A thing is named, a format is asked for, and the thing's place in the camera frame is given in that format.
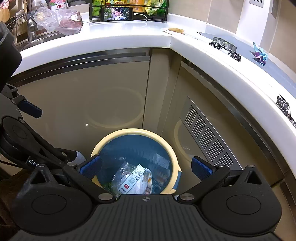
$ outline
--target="dish rack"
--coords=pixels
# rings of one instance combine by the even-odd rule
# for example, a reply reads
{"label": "dish rack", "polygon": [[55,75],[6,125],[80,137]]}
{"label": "dish rack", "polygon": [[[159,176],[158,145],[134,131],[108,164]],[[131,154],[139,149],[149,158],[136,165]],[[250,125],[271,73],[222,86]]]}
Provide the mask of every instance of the dish rack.
{"label": "dish rack", "polygon": [[[94,5],[93,0],[91,0],[91,4],[89,5],[89,21],[90,22],[100,22],[100,17],[98,15],[98,12],[103,7],[144,7],[144,10],[146,8],[149,9],[157,9],[153,15],[149,15],[144,12],[138,12],[141,14],[144,14],[147,16],[148,21],[155,21],[155,22],[166,22],[168,18],[168,6],[169,6],[169,0],[165,0],[164,4],[162,4],[162,7],[156,7],[156,6],[149,6],[149,5],[137,5],[137,4],[100,4],[100,5]],[[141,15],[134,15],[134,20],[146,20]]]}

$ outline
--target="phone screen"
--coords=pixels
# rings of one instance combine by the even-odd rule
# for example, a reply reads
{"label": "phone screen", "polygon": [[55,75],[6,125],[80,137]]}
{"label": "phone screen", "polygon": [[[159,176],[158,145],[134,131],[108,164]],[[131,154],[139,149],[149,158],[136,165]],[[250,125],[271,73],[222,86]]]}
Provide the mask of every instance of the phone screen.
{"label": "phone screen", "polygon": [[104,8],[104,21],[130,20],[129,7],[106,7]]}

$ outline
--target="blue trash bin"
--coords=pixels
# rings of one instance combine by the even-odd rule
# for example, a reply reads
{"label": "blue trash bin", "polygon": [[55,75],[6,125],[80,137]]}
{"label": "blue trash bin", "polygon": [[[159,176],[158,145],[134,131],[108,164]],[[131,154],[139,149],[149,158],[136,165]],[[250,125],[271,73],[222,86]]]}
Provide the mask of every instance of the blue trash bin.
{"label": "blue trash bin", "polygon": [[123,162],[141,165],[152,172],[152,194],[172,194],[181,175],[172,147],[157,134],[142,129],[123,129],[104,137],[92,156],[99,154],[102,168],[92,179],[99,186],[110,183]]}

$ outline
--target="metal vent grille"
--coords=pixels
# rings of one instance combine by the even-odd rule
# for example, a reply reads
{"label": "metal vent grille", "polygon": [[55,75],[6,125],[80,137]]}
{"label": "metal vent grille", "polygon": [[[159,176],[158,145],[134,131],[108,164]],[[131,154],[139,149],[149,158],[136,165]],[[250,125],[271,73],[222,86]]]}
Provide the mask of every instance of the metal vent grille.
{"label": "metal vent grille", "polygon": [[210,164],[223,164],[232,170],[242,170],[221,136],[189,97],[180,118]]}
{"label": "metal vent grille", "polygon": [[264,0],[250,0],[250,4],[256,5],[258,7],[263,7]]}

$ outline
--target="beige cabinet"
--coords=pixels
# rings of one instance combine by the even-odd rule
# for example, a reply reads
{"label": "beige cabinet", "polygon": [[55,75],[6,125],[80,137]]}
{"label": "beige cabinet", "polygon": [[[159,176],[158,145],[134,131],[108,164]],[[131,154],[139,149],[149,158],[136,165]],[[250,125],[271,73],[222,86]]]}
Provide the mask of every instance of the beige cabinet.
{"label": "beige cabinet", "polygon": [[176,152],[182,169],[177,192],[186,191],[199,182],[191,171],[192,157],[197,155],[206,160],[201,148],[180,119],[188,97],[212,124],[242,168],[248,164],[254,164],[269,184],[280,180],[280,174],[266,159],[262,150],[241,123],[199,79],[181,67],[162,132],[162,137]]}
{"label": "beige cabinet", "polygon": [[18,87],[43,110],[24,120],[54,147],[86,158],[106,135],[142,128],[149,61],[78,69]]}

